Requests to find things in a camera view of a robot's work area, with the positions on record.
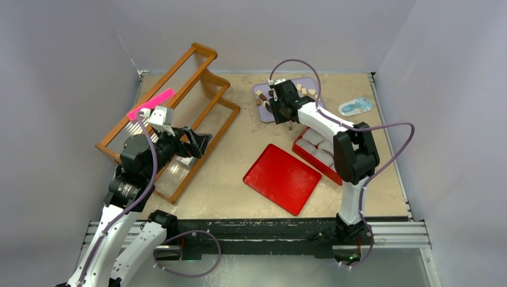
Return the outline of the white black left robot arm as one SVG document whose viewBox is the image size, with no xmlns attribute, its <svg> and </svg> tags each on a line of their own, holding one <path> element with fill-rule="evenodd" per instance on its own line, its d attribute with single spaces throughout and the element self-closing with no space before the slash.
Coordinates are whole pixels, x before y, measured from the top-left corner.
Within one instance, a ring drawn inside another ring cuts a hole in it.
<svg viewBox="0 0 507 287">
<path fill-rule="evenodd" d="M 97 230 L 63 286 L 127 286 L 157 245 L 169 245 L 178 238 L 176 216 L 156 210 L 128 247 L 123 246 L 155 190 L 158 172 L 176 155 L 201 158 L 212 139 L 189 127 L 177 128 L 174 134 L 157 131 L 156 135 L 156 142 L 145 133 L 125 140 Z"/>
</svg>

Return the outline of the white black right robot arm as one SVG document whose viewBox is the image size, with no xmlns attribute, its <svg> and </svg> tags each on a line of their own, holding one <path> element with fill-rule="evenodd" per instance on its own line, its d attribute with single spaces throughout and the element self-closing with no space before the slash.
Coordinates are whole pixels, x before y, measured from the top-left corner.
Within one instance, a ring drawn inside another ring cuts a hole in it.
<svg viewBox="0 0 507 287">
<path fill-rule="evenodd" d="M 291 80 L 269 80 L 273 97 L 269 100 L 276 124 L 303 124 L 333 147 L 334 168 L 343 181 L 343 195 L 338 213 L 343 221 L 336 226 L 337 239 L 350 243 L 359 235 L 356 225 L 363 218 L 363 187 L 380 164 L 374 138 L 366 123 L 352 124 L 330 113 L 309 96 L 301 97 Z"/>
</svg>

